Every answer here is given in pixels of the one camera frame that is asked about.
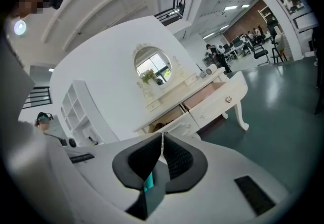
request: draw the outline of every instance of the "office chair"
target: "office chair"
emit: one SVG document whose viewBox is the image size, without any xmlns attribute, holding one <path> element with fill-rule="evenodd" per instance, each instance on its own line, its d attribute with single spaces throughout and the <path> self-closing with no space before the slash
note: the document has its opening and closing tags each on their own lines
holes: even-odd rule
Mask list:
<svg viewBox="0 0 324 224">
<path fill-rule="evenodd" d="M 254 51 L 253 51 L 253 56 L 254 56 L 254 58 L 257 60 L 258 58 L 260 58 L 260 57 L 263 57 L 263 56 L 267 56 L 267 62 L 264 62 L 264 63 L 261 63 L 261 64 L 259 64 L 258 65 L 258 67 L 259 66 L 261 66 L 261 65 L 264 65 L 264 64 L 271 64 L 270 63 L 270 60 L 269 60 L 269 57 L 268 57 L 268 51 L 267 50 L 265 50 L 263 47 L 262 47 L 262 51 L 260 51 L 260 52 L 258 52 L 258 53 L 256 53 L 255 52 L 255 49 L 254 49 Z"/>
<path fill-rule="evenodd" d="M 284 50 L 285 50 L 285 42 L 284 42 L 284 34 L 281 35 L 280 37 L 280 41 L 279 43 L 273 41 L 274 43 L 274 48 L 272 48 L 272 59 L 273 59 L 273 62 L 275 62 L 275 60 L 277 60 L 277 63 L 278 63 L 278 59 L 280 58 L 281 61 L 287 61 L 287 58 L 285 56 L 285 53 L 284 53 Z"/>
</svg>

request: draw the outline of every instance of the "potted plant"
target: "potted plant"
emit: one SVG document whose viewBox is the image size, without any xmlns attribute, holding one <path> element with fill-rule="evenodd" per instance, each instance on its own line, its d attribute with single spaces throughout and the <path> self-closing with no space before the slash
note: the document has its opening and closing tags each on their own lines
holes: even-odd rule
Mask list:
<svg viewBox="0 0 324 224">
<path fill-rule="evenodd" d="M 156 83 L 156 75 L 153 72 L 153 69 L 148 69 L 144 73 L 141 74 L 141 79 L 144 83 L 150 84 L 150 79 L 154 80 Z"/>
<path fill-rule="evenodd" d="M 155 96 L 159 96 L 162 94 L 162 90 L 156 83 L 156 75 L 154 74 L 153 69 L 146 70 L 144 73 L 141 74 L 140 77 L 144 83 L 150 85 L 150 89 L 152 90 Z"/>
</svg>

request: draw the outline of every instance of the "window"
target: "window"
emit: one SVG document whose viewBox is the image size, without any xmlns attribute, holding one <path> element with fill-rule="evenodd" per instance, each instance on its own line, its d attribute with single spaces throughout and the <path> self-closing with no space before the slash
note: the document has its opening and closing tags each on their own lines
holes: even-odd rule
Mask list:
<svg viewBox="0 0 324 224">
<path fill-rule="evenodd" d="M 139 75 L 141 75 L 141 73 L 144 73 L 146 70 L 153 69 L 156 78 L 161 79 L 163 83 L 167 82 L 171 76 L 171 69 L 158 53 L 155 53 L 154 55 L 149 57 L 136 69 Z"/>
</svg>

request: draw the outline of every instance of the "curved table leg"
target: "curved table leg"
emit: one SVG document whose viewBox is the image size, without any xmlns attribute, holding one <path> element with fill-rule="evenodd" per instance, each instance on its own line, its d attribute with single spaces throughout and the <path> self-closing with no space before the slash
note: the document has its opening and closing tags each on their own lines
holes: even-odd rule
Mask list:
<svg viewBox="0 0 324 224">
<path fill-rule="evenodd" d="M 235 109 L 235 114 L 239 125 L 243 130 L 248 130 L 249 125 L 245 123 L 242 118 L 242 106 L 240 101 L 236 105 L 234 105 L 234 109 Z"/>
<path fill-rule="evenodd" d="M 224 119 L 227 119 L 228 118 L 228 114 L 226 112 L 223 112 L 222 115 L 223 115 L 223 118 Z"/>
</svg>

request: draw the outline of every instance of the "floor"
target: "floor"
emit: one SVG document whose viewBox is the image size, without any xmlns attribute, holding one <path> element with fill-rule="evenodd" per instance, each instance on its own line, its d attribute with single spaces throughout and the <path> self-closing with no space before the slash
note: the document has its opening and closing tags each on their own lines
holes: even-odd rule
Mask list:
<svg viewBox="0 0 324 224">
<path fill-rule="evenodd" d="M 266 42 L 263 45 L 263 48 L 269 52 L 268 57 L 270 62 L 273 64 L 273 59 L 270 57 L 272 56 L 272 48 L 273 44 L 271 44 L 270 41 Z M 253 53 L 247 54 L 245 57 L 242 57 L 240 59 L 232 60 L 229 62 L 230 68 L 233 72 L 245 70 L 245 69 L 251 69 L 256 68 L 259 64 L 264 63 L 267 61 L 266 56 L 262 56 L 258 58 L 257 60 L 253 57 Z"/>
<path fill-rule="evenodd" d="M 314 115 L 319 93 L 313 63 L 314 57 L 310 57 L 244 70 L 249 90 L 241 104 L 250 128 L 239 127 L 232 108 L 227 111 L 228 119 L 212 126 L 202 140 L 240 152 L 290 192 L 302 188 L 323 146 L 324 113 Z M 157 164 L 154 170 L 156 186 L 146 192 L 149 214 L 163 199 L 169 180 L 166 165 Z"/>
</svg>

